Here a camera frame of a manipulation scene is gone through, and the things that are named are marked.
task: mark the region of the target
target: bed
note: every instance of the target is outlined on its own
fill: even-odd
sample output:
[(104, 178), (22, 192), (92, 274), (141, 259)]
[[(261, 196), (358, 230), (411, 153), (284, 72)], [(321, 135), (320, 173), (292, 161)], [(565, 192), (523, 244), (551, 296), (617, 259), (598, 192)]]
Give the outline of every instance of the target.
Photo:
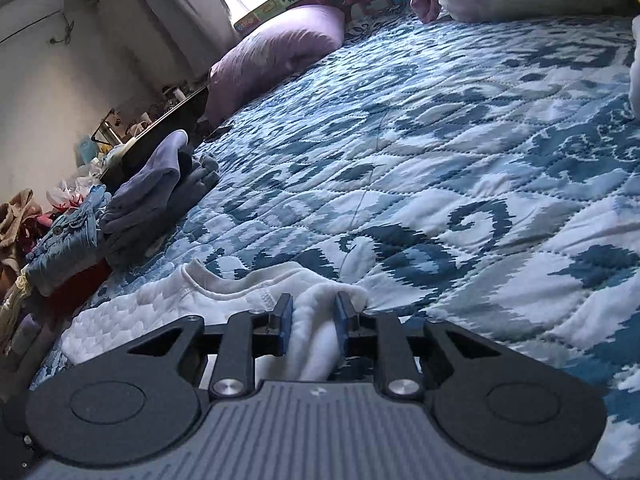
[[(606, 387), (594, 463), (640, 478), (632, 54), (623, 18), (359, 22), (200, 148), (219, 186), (90, 306), (191, 258), (225, 277), (295, 260), (366, 287), (370, 309), (444, 317)], [(55, 348), (34, 386), (64, 367)]]

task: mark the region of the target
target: white quilted shirt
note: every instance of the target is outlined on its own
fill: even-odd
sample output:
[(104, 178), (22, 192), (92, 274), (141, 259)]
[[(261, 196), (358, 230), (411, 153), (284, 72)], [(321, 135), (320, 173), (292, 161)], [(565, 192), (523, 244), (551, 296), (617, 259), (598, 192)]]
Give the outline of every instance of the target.
[[(192, 260), (133, 294), (81, 312), (62, 335), (62, 352), (79, 364), (182, 316), (195, 314), (206, 324), (219, 324), (236, 312), (272, 310), (286, 292), (294, 299), (289, 350), (284, 357), (256, 359), (256, 380), (321, 381), (339, 359), (333, 308), (340, 290), (350, 295), (357, 311), (364, 308), (363, 288), (333, 282), (295, 262), (226, 280)], [(215, 356), (209, 356), (201, 385), (209, 383), (214, 362)]]

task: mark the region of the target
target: gray ribbed panel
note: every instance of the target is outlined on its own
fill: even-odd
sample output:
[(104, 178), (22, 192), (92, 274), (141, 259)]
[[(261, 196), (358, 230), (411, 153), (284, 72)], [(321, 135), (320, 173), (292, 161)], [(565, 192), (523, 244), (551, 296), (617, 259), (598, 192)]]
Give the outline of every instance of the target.
[(220, 402), (185, 444), (145, 464), (82, 470), (48, 461), (30, 480), (602, 480), (581, 464), (523, 474), (489, 468), (446, 444), (414, 404), (372, 384), (265, 383)]

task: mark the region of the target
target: gray curtain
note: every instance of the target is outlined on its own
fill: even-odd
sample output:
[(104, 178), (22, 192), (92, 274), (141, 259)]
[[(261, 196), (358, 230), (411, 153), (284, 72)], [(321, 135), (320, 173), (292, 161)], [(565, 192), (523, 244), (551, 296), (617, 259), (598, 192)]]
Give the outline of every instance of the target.
[(199, 78), (238, 43), (224, 0), (145, 0)]

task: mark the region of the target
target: blue and white bedspread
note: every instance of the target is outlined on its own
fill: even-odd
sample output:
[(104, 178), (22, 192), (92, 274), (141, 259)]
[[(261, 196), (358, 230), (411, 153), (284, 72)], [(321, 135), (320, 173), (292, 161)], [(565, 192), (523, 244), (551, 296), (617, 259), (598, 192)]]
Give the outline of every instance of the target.
[(400, 12), (349, 38), (203, 148), (219, 186), (94, 304), (191, 258), (224, 276), (296, 260), (374, 310), (445, 317), (608, 387), (594, 463), (640, 478), (630, 21)]

